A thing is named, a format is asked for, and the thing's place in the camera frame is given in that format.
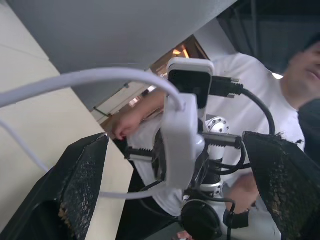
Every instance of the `light fixture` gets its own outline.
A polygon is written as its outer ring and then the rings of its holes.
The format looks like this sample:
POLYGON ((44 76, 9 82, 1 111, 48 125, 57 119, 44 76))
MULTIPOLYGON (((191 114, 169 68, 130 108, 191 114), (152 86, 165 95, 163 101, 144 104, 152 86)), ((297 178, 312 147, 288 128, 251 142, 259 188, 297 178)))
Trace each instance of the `light fixture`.
POLYGON ((189 57, 189 54, 188 54, 188 52, 187 52, 186 47, 185 47, 184 45, 182 45, 182 48, 183 48, 183 54, 184 54, 185 58, 186 58, 186 59, 189 59, 190 57, 189 57))
POLYGON ((179 54, 181 54, 181 52, 175 49, 175 50, 173 50, 173 54, 174 55, 179 55, 179 54))
POLYGON ((155 86, 150 86, 150 87, 148 88, 148 90, 149 90, 150 93, 151 93, 153 90, 155 90, 155 89, 156 89, 155 86))
POLYGON ((282 79, 284 76, 277 74, 277 73, 272 73, 272 75, 276 78, 276 79, 282 79))

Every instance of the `ceiling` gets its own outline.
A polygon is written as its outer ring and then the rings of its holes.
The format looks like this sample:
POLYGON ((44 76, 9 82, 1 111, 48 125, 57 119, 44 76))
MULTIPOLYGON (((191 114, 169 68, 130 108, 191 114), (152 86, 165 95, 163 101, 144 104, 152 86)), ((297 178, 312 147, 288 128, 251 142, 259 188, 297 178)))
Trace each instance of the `ceiling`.
MULTIPOLYGON (((60 73, 148 69, 237 0, 8 0, 60 73)), ((73 90, 89 110, 126 82, 73 90)))

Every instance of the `man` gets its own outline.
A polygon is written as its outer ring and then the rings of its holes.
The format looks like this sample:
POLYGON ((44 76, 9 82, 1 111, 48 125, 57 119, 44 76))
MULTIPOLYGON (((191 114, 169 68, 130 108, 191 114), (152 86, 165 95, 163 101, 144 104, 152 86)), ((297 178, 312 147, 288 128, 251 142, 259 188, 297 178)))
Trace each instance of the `man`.
MULTIPOLYGON (((240 83, 260 98, 271 111, 276 133, 282 133, 283 138, 294 143, 298 142, 298 146, 301 149, 304 148, 304 136, 299 125, 297 111, 306 103, 320 98, 320 34, 310 41, 304 51, 297 53, 290 60, 281 80, 275 79, 272 73, 257 59, 240 53, 214 62, 214 67, 214 75, 216 76, 240 79, 240 83)), ((113 128, 117 139, 123 140, 127 137, 128 144, 134 148, 152 149, 153 137, 158 130, 161 116, 145 123, 140 123, 149 113, 163 107, 164 99, 165 94, 161 91, 156 91, 120 117, 113 128)), ((268 122, 263 112, 245 96, 237 96, 235 99, 209 96, 206 113, 227 119, 230 125, 230 134, 242 135, 243 131, 269 133, 268 122)), ((240 153, 238 150, 226 148, 223 163, 235 165, 239 159, 240 153)), ((145 185, 155 181, 150 163, 137 161, 134 164, 145 185)), ((250 169, 223 176, 223 180, 227 188, 226 191, 223 190, 224 197, 235 201, 236 214, 248 211, 252 208, 253 203, 256 202, 256 207, 251 211, 252 214, 256 214, 257 219, 273 222, 259 197, 259 191, 250 169)), ((155 195, 153 198, 154 201, 152 198, 149 201, 152 201, 153 206, 158 210, 160 209, 162 213, 165 212, 171 216, 180 215, 181 191, 165 191, 155 195)), ((117 240, 130 239, 129 236, 120 233, 126 229, 125 225, 130 224, 130 222, 124 220, 126 211, 130 211, 127 206, 131 204, 131 208, 138 208, 138 205, 133 206, 133 203, 129 202, 127 201, 124 207, 117 240)), ((222 214, 220 208, 221 205, 215 209, 219 216, 222 214)), ((153 216, 152 218, 160 219, 159 216, 153 216)), ((252 221, 250 223, 249 221, 250 224, 255 225, 256 222, 252 221)), ((136 222, 133 225, 135 225, 136 229, 139 227, 136 222)), ((276 235, 276 230, 278 229, 275 224, 271 228, 272 234, 274 231, 274 235, 276 235)), ((268 236, 268 233, 261 232, 262 230, 261 226, 255 226, 249 233, 241 229, 232 230, 232 233, 235 232, 238 239, 244 240, 251 238, 260 240, 273 239, 268 236)))

